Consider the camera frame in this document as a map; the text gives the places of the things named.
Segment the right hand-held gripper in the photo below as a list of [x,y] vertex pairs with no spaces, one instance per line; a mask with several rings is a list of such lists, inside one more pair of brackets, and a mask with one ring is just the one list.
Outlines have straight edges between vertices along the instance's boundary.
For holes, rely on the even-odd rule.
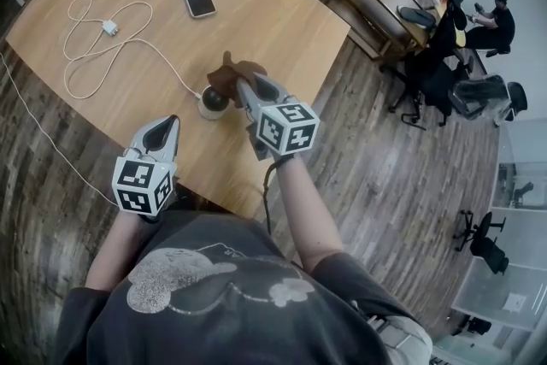
[[255,86],[239,78],[236,87],[251,120],[247,132],[257,160],[310,150],[321,123],[317,114],[303,102],[281,103],[288,96],[284,86],[266,74],[254,77]]

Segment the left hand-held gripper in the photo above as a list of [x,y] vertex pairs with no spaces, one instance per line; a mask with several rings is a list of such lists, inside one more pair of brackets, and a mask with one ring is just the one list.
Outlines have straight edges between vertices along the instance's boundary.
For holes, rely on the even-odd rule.
[[[112,190],[120,211],[157,223],[174,191],[180,120],[164,116],[139,128],[124,155],[117,158]],[[162,153],[162,160],[142,153]]]

